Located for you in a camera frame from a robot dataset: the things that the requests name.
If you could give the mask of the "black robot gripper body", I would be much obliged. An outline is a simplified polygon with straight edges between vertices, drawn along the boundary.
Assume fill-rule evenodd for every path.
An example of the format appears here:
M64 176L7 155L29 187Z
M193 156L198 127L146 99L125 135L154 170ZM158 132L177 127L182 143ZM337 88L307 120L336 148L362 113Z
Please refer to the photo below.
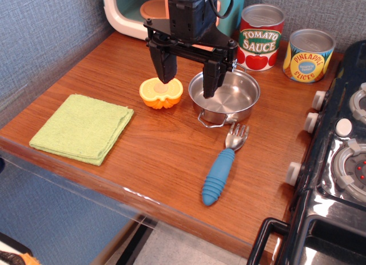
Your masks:
M177 57L205 63L208 60L225 61L227 71L236 67L238 44L222 33L216 25L225 19L233 8L230 0L226 12L221 15L218 0L167 0L168 18L148 18L144 21L151 44L167 47Z

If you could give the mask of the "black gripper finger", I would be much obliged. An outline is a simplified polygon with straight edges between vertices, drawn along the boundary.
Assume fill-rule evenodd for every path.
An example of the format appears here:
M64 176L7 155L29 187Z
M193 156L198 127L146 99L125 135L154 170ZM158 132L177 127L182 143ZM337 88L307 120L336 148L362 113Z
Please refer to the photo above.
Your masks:
M150 56L160 81L164 84L170 82L177 73L177 56L172 54L167 47L151 44Z
M225 61L208 60L203 67L204 98L214 97L216 90L222 86L227 72Z

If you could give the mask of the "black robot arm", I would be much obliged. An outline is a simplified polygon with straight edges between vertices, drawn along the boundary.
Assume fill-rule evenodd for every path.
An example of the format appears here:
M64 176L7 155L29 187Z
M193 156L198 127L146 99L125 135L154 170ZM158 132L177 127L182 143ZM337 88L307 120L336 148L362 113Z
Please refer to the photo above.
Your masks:
M177 74L177 57L200 62L203 66L204 97L211 98L222 86L225 74L237 63L238 43L216 26L226 18L217 9L218 0L168 0L167 19L146 19L146 38L158 78L170 82Z

